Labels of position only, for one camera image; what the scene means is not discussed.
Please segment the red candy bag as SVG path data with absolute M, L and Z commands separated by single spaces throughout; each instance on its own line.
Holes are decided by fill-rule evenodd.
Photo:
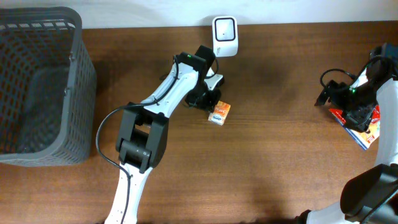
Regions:
M 380 111 L 376 105 L 373 111 L 361 111 L 355 117 L 349 117 L 347 113 L 339 109 L 329 109 L 336 120 L 346 129 L 350 129 L 359 133 L 369 132 L 370 130 L 379 128 Z

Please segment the orange tissue pack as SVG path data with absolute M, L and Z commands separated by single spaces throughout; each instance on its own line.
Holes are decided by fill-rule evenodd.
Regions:
M 214 108 L 214 111 L 209 114 L 208 121 L 218 124 L 220 126 L 224 125 L 226 117 L 230 111 L 231 105 L 222 101 L 219 101 Z

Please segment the yellow snack bag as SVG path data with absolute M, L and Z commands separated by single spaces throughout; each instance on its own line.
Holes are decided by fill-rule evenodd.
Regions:
M 345 131 L 363 150 L 367 150 L 380 135 L 380 120 L 371 121 L 368 132 L 359 133 L 348 128 L 345 128 Z

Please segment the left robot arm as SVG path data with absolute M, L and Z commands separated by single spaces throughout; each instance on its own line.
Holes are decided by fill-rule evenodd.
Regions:
M 212 51 L 174 55 L 172 68 L 153 94 L 140 103 L 113 110 L 122 112 L 116 139 L 119 180 L 106 223 L 136 223 L 139 202 L 151 171 L 160 163 L 167 145 L 169 119 L 181 101 L 188 108 L 212 113 L 221 92 L 223 76 L 211 69 L 217 63 Z

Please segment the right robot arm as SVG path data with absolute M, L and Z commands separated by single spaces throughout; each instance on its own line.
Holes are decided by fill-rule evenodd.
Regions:
M 363 133 L 375 108 L 381 114 L 379 146 L 371 169 L 349 180 L 340 200 L 321 210 L 306 210 L 294 223 L 397 223 L 397 46 L 385 43 L 352 82 L 322 83 L 315 104 L 342 110 L 344 126 Z

